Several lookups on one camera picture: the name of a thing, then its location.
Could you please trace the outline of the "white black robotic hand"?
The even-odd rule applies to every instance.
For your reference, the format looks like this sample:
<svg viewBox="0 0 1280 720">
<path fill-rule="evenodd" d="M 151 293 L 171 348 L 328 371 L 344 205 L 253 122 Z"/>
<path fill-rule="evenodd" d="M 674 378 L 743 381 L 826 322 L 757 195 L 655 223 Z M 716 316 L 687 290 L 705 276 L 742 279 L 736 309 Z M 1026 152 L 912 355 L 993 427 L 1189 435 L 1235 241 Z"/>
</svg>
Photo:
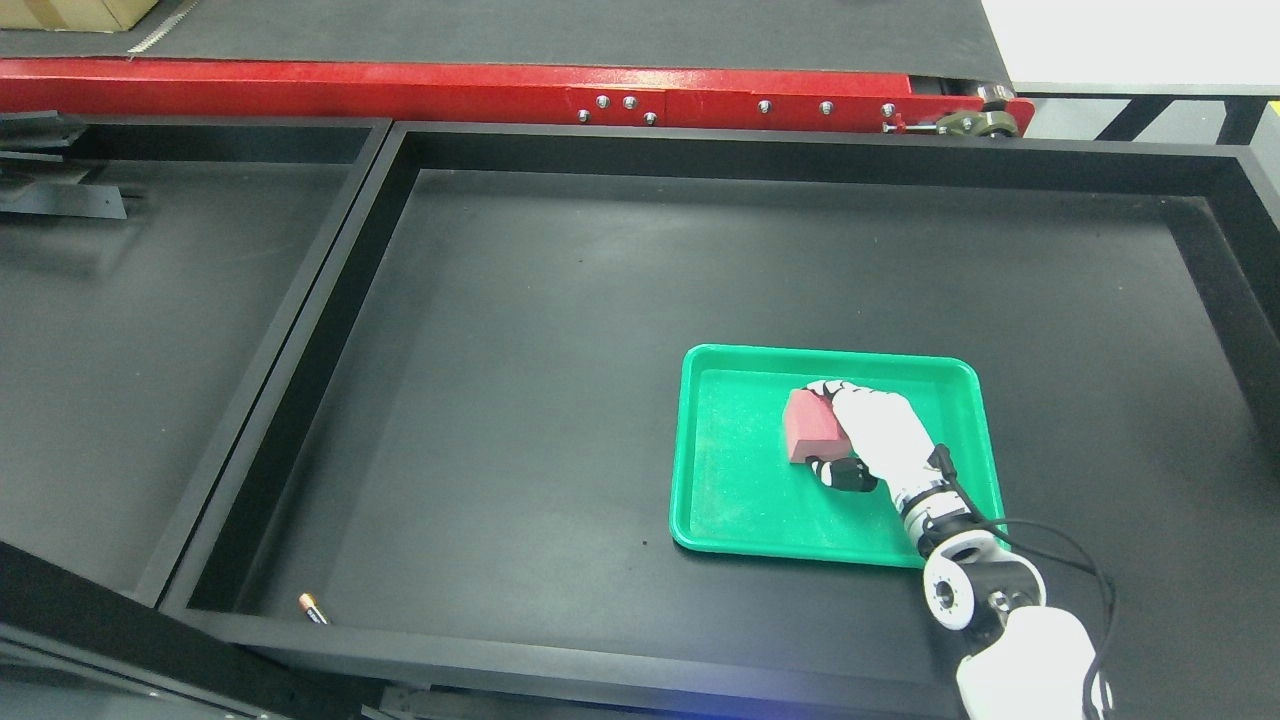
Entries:
<svg viewBox="0 0 1280 720">
<path fill-rule="evenodd" d="M 806 389 L 829 402 L 852 452 L 897 506 L 943 484 L 929 464 L 936 443 L 906 397 L 847 380 L 815 380 Z"/>
</svg>

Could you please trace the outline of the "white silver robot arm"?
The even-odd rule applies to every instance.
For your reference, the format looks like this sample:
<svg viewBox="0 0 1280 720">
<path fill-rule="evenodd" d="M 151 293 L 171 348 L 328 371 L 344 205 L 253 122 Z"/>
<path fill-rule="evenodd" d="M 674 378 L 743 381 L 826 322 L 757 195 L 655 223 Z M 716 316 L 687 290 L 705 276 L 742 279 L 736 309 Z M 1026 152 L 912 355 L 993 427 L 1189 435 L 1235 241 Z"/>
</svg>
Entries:
<svg viewBox="0 0 1280 720">
<path fill-rule="evenodd" d="M 1041 570 L 946 477 L 890 483 L 925 561 L 932 618 L 973 650 L 955 670 L 969 719 L 1106 719 L 1112 694 L 1083 621 L 1050 605 Z"/>
</svg>

